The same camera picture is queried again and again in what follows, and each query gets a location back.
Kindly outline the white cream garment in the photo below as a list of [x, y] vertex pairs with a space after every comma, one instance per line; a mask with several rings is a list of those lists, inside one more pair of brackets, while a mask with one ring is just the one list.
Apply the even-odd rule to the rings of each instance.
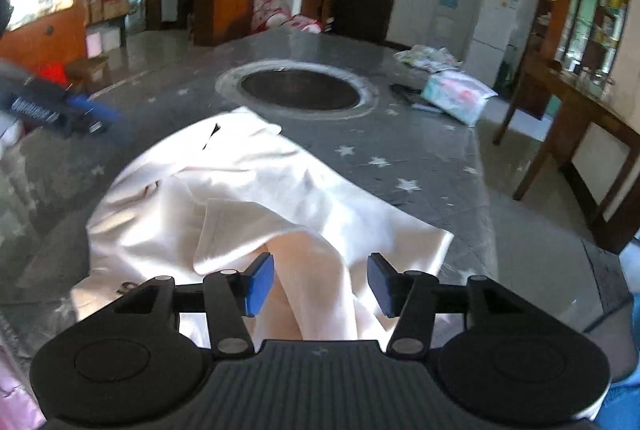
[[273, 285], [247, 323], [255, 342], [386, 342], [392, 324], [368, 287], [368, 257], [436, 274], [452, 242], [245, 107], [183, 128], [132, 161], [86, 230], [90, 271], [72, 291], [80, 319], [130, 285], [165, 275], [197, 284], [272, 254]]

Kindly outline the red plastic stool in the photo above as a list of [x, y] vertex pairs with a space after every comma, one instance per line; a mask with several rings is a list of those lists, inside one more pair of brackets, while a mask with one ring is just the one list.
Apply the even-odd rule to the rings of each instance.
[[37, 75], [61, 88], [70, 86], [62, 63], [50, 63], [40, 66]]

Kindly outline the white storage bin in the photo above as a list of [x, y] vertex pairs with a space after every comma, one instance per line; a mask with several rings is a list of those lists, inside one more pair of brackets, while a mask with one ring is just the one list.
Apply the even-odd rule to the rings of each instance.
[[89, 58], [102, 56], [102, 54], [119, 49], [121, 46], [122, 41], [118, 28], [97, 30], [86, 35], [86, 49]]

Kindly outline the cardboard box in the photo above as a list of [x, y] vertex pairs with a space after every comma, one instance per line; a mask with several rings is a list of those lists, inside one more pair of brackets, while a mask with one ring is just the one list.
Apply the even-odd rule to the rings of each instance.
[[87, 24], [121, 18], [130, 13], [129, 0], [87, 0]]

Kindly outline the grey star quilted table cover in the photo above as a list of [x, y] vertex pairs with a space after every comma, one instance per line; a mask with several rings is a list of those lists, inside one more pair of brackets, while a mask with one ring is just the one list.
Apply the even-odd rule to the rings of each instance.
[[384, 255], [449, 284], [495, 275], [474, 130], [390, 93], [390, 50], [271, 32], [105, 92], [123, 137], [39, 130], [1, 163], [1, 340], [26, 362], [128, 288], [193, 284], [263, 250], [276, 280], [253, 338], [375, 339]]

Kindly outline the black remote on table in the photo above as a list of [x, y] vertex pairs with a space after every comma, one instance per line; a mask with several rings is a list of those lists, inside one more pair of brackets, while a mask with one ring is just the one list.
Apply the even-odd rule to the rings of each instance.
[[402, 100], [410, 105], [413, 105], [414, 103], [421, 103], [423, 101], [420, 90], [414, 89], [406, 85], [391, 84], [390, 92], [398, 100]]

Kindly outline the tissue pack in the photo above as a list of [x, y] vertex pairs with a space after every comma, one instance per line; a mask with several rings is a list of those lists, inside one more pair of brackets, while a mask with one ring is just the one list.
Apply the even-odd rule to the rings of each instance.
[[432, 74], [421, 94], [424, 100], [468, 127], [475, 126], [487, 102], [496, 95], [494, 89], [457, 71]]

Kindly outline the polka dot play tent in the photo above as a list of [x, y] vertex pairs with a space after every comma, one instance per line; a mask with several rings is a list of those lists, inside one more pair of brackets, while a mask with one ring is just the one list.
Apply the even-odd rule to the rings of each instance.
[[318, 20], [293, 14], [286, 0], [254, 0], [250, 32], [257, 34], [279, 27], [311, 34], [322, 32], [322, 26]]

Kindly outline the round black table hotplate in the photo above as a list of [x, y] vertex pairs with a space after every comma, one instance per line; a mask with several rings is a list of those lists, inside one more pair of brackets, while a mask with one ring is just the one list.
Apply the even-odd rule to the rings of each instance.
[[370, 114], [378, 89], [352, 71], [314, 62], [269, 59], [222, 73], [216, 91], [262, 115], [346, 120]]

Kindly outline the crumpled patterned cloth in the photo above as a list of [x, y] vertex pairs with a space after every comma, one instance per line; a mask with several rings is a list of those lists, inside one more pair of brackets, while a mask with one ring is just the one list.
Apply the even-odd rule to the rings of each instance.
[[394, 59], [410, 68], [426, 71], [431, 74], [459, 71], [462, 62], [458, 61], [447, 48], [433, 48], [424, 45], [414, 45], [408, 50], [398, 51]]

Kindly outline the water dispenser with blue bottle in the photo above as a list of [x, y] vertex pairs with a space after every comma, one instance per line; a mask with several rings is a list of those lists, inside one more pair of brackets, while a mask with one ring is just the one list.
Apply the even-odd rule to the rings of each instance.
[[454, 46], [454, 30], [459, 13], [460, 0], [438, 0], [431, 22], [431, 43], [436, 48]]

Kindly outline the white refrigerator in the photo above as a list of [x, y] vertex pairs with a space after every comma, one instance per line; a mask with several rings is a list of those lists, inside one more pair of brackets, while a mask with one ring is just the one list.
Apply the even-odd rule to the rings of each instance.
[[462, 68], [484, 85], [495, 86], [516, 25], [521, 0], [480, 0]]

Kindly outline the wooden sideboard cabinet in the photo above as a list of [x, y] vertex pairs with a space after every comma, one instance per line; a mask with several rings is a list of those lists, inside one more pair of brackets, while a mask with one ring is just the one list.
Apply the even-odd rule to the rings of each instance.
[[[606, 219], [604, 214], [608, 207], [612, 206], [614, 198], [631, 177], [632, 169], [639, 161], [639, 132], [628, 125], [611, 106], [590, 96], [588, 91], [578, 84], [576, 74], [564, 74], [561, 62], [555, 60], [554, 53], [561, 45], [561, 33], [570, 11], [570, 0], [538, 0], [536, 11], [544, 10], [551, 13], [550, 22], [539, 42], [525, 49], [516, 71], [516, 85], [509, 109], [495, 131], [492, 143], [501, 143], [515, 112], [519, 109], [537, 119], [542, 117], [540, 105], [530, 106], [534, 94], [538, 94], [538, 97], [544, 100], [549, 100], [552, 96], [558, 98], [558, 112], [512, 198], [516, 201], [522, 199], [547, 159], [554, 158], [559, 172], [570, 185], [582, 209], [594, 241], [600, 248], [618, 255], [631, 242], [639, 228], [638, 221], [625, 217], [627, 213], [639, 211], [637, 179], [632, 180], [631, 189], [615, 208], [612, 217]], [[592, 126], [602, 129], [628, 150], [622, 166], [616, 171], [614, 180], [600, 201], [590, 192], [586, 179], [574, 163], [574, 157], [584, 144], [587, 132]]]

